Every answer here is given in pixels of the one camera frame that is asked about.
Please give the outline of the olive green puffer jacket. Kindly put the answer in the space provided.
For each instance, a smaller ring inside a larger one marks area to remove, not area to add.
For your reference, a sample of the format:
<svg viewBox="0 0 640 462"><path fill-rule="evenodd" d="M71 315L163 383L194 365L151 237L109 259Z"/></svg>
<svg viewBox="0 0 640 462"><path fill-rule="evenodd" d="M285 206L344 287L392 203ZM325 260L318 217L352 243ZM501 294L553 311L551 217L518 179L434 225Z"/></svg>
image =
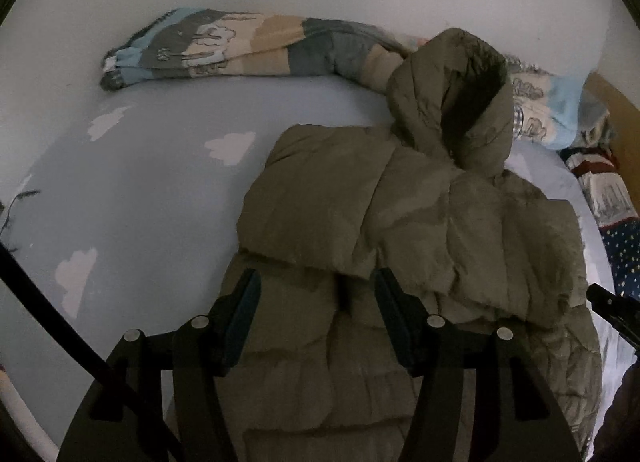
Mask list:
<svg viewBox="0 0 640 462"><path fill-rule="evenodd" d="M390 75L393 122L296 125L247 192L229 294L247 268L262 295L239 361L216 382L242 461L393 461L425 399L427 450L470 454L503 416L483 375L449 373L434 343L407 341L430 366L399 364L375 302L389 269L404 318L442 316L471 338L508 325L560 409L552 433L530 428L521 460L580 460L601 393L601 355L586 304L582 234L572 206L506 168L513 102L504 58L449 29Z"/></svg>

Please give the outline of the navy star print pillow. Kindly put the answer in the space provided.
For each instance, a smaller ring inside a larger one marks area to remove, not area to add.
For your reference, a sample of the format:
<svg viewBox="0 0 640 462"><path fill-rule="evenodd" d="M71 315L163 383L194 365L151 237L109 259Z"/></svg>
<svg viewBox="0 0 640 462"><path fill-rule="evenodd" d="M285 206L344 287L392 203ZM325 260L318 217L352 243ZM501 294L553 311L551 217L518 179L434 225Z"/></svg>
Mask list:
<svg viewBox="0 0 640 462"><path fill-rule="evenodd" d="M640 224L638 219L625 219L600 230L614 289L621 297L640 297Z"/></svg>

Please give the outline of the wooden headboard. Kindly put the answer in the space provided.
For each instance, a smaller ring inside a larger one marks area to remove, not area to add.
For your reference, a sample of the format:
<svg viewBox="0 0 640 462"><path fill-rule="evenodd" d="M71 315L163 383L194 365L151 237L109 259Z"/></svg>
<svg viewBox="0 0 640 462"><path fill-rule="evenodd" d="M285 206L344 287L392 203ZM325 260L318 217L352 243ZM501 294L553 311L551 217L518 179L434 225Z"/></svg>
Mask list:
<svg viewBox="0 0 640 462"><path fill-rule="evenodd" d="M608 83L596 71L592 71L586 82L589 92L596 95L610 111L614 129L611 141L613 155L618 161L618 170L629 191L631 201L639 210L640 196L640 126L639 109L614 85Z"/></svg>

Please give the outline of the black rimmed eyeglasses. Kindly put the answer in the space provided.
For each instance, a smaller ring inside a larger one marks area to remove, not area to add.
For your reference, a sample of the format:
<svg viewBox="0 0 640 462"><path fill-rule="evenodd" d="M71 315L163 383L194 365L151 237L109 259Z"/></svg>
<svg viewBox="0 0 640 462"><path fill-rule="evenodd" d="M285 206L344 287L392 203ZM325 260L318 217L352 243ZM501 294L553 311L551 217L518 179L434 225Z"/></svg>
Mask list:
<svg viewBox="0 0 640 462"><path fill-rule="evenodd" d="M4 215L4 220L0 229L0 238L2 245L6 244L6 236L9 234L9 230L13 222L14 212L17 209L18 204L28 198L38 196L40 193L40 189L23 190L21 191L21 193L18 193L6 207L6 215Z"/></svg>

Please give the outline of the patchwork cartoon print quilt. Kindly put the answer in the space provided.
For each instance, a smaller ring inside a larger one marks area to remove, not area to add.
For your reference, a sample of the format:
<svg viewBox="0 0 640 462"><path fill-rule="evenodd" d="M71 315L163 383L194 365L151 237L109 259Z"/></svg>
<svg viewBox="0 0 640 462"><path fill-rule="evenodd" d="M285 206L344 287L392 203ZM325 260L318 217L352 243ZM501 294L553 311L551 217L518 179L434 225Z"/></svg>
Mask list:
<svg viewBox="0 0 640 462"><path fill-rule="evenodd" d="M348 20L179 7L134 33L102 62L101 88L216 76L341 76L382 93L425 40ZM513 135L551 150L606 148L611 114L585 80L506 55Z"/></svg>

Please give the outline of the white bed frame tube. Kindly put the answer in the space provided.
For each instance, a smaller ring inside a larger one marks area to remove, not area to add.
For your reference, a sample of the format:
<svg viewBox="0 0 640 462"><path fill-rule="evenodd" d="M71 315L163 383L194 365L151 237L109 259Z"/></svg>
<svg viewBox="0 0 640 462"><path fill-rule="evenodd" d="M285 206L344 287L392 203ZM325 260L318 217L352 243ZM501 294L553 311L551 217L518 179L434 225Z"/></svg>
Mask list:
<svg viewBox="0 0 640 462"><path fill-rule="evenodd" d="M56 460L58 446L30 412L4 368L1 368L1 407L20 435L21 440L26 442L26 445L41 461Z"/></svg>

